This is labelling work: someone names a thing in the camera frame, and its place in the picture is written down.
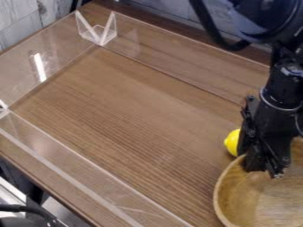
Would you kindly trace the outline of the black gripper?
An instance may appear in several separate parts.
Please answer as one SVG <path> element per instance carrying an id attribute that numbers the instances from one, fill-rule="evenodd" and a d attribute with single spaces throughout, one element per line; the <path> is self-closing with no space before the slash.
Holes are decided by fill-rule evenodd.
<path id="1" fill-rule="evenodd" d="M 246 172 L 266 171 L 281 178 L 292 165 L 292 142 L 300 136 L 298 109 L 274 107 L 264 97 L 246 97 L 237 154 L 245 155 Z"/>

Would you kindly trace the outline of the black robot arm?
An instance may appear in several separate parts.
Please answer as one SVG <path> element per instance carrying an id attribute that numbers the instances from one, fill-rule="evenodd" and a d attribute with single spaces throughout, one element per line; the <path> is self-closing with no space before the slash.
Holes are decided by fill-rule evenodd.
<path id="1" fill-rule="evenodd" d="M 237 152 L 248 172 L 281 178 L 303 137 L 303 0 L 230 0 L 241 36 L 273 47 L 268 84 L 246 97 Z"/>

